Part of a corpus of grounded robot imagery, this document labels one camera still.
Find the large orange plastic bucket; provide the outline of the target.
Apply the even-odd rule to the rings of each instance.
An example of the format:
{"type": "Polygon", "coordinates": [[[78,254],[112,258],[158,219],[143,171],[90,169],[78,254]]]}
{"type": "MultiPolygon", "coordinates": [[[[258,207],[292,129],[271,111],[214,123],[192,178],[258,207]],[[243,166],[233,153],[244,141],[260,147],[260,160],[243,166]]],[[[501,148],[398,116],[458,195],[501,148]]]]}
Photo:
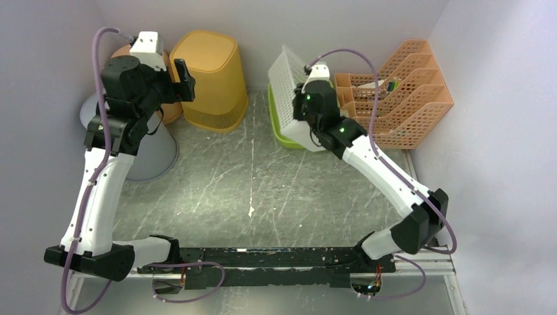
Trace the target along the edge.
{"type": "MultiPolygon", "coordinates": [[[[117,56],[129,55],[131,45],[126,44],[116,50],[110,58],[117,56]]],[[[183,108],[180,102],[162,104],[163,114],[159,113],[158,116],[164,125],[174,122],[183,113],[183,108]]]]}

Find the yellow slatted waste basket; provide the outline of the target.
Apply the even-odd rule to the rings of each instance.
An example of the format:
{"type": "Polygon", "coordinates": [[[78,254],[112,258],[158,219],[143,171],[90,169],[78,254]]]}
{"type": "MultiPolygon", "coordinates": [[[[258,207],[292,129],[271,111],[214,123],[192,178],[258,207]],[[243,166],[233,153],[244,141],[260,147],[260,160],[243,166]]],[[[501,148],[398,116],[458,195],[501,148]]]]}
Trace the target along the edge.
{"type": "Polygon", "coordinates": [[[195,99],[181,103],[186,121],[216,133],[236,129],[248,107],[236,39],[214,31],[191,31],[176,44],[170,58],[183,59],[196,80],[195,99]]]}

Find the white perforated basket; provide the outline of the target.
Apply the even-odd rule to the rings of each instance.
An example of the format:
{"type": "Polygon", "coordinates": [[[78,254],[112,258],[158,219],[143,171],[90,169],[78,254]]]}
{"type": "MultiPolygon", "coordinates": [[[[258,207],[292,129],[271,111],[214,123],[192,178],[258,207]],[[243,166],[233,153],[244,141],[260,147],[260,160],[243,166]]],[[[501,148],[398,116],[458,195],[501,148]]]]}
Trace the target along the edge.
{"type": "Polygon", "coordinates": [[[283,45],[282,51],[268,71],[275,105],[280,123],[281,133],[297,142],[310,152],[323,151],[323,147],[316,145],[317,139],[310,137],[310,128],[306,121],[298,121],[293,117],[294,89],[298,83],[304,83],[307,75],[304,62],[288,46],[283,45]]]}

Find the green tray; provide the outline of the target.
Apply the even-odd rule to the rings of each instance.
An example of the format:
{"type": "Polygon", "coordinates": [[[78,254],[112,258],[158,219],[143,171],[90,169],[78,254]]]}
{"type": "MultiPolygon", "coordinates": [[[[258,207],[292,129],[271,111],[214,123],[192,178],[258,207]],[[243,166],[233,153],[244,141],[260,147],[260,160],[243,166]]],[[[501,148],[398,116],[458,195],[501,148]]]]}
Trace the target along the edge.
{"type": "Polygon", "coordinates": [[[280,131],[280,123],[279,123],[279,118],[277,114],[277,109],[275,105],[275,99],[273,96],[271,84],[268,84],[267,86],[267,98],[268,98],[269,115],[271,120],[271,128],[273,130],[275,139],[278,141],[278,143],[281,146],[287,149],[303,150],[304,149],[303,146],[289,139],[288,137],[284,136],[280,131]]]}

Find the grey plastic bin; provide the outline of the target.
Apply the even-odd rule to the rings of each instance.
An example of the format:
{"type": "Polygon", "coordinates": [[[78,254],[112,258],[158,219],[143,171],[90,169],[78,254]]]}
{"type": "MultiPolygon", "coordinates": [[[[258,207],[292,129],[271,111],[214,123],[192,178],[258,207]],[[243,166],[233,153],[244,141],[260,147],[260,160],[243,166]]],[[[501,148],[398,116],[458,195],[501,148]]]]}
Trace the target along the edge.
{"type": "Polygon", "coordinates": [[[149,182],[161,177],[172,168],[179,155],[178,143],[162,123],[158,112],[151,116],[147,125],[154,134],[143,137],[126,176],[130,182],[149,182]]]}

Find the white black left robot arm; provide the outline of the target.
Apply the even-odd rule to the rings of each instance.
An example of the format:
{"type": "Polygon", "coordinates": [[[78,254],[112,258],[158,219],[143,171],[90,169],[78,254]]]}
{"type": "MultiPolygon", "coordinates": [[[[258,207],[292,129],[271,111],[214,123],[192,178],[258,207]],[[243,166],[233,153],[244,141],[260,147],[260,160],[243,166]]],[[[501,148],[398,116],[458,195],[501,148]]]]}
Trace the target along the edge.
{"type": "Polygon", "coordinates": [[[154,264],[172,273],[181,266],[175,238],[114,241],[112,232],[125,178],[143,138],[154,134],[149,119],[163,104],[194,100],[196,82],[186,62],[173,63],[177,80],[163,66],[131,55],[111,59],[97,74],[100,99],[87,125],[79,197],[61,242],[46,248],[46,263],[117,282],[134,268],[154,264]]]}

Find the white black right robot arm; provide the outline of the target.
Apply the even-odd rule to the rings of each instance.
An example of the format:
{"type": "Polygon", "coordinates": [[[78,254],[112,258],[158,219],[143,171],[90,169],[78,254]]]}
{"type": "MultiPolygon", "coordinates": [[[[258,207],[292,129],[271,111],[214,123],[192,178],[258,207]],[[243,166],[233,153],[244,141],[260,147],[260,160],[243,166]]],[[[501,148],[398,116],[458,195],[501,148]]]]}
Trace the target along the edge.
{"type": "Polygon", "coordinates": [[[372,143],[362,126],[342,116],[328,81],[300,83],[294,93],[294,118],[308,124],[310,139],[369,179],[401,217],[359,242],[361,249],[354,255],[359,270],[371,271],[386,255],[415,254],[446,227],[447,194],[415,181],[372,143]]]}

